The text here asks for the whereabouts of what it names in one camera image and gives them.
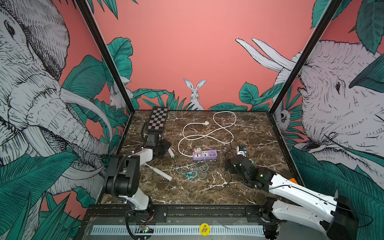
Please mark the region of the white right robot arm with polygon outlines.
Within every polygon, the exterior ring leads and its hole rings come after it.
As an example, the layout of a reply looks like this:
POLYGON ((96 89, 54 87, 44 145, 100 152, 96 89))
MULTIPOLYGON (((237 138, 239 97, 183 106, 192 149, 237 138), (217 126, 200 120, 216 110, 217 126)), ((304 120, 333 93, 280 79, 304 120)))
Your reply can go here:
POLYGON ((271 169, 255 167, 243 155, 227 160, 226 166, 230 173, 240 175, 248 187, 274 195, 248 213, 250 218, 262 223, 267 239, 278 237, 278 229, 284 221, 317 230, 330 240, 357 239, 359 220, 346 197, 309 190, 271 169))

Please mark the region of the pink USB charger cube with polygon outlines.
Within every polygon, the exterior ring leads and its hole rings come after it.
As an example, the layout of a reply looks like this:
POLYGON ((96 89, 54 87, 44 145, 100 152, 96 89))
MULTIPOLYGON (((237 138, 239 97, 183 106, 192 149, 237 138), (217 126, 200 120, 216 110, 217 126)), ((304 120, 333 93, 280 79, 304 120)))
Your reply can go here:
POLYGON ((195 147, 194 153, 195 153, 195 155, 200 154, 201 153, 200 147, 195 147))

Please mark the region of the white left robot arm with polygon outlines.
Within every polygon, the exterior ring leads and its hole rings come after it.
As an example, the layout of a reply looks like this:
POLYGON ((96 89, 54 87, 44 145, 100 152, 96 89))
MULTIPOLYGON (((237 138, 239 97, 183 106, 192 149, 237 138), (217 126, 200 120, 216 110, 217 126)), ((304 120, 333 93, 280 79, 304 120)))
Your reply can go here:
POLYGON ((111 155, 103 191, 134 211, 152 212, 152 200, 139 188, 140 167, 169 151, 171 143, 163 138, 155 147, 143 146, 126 155, 111 155))

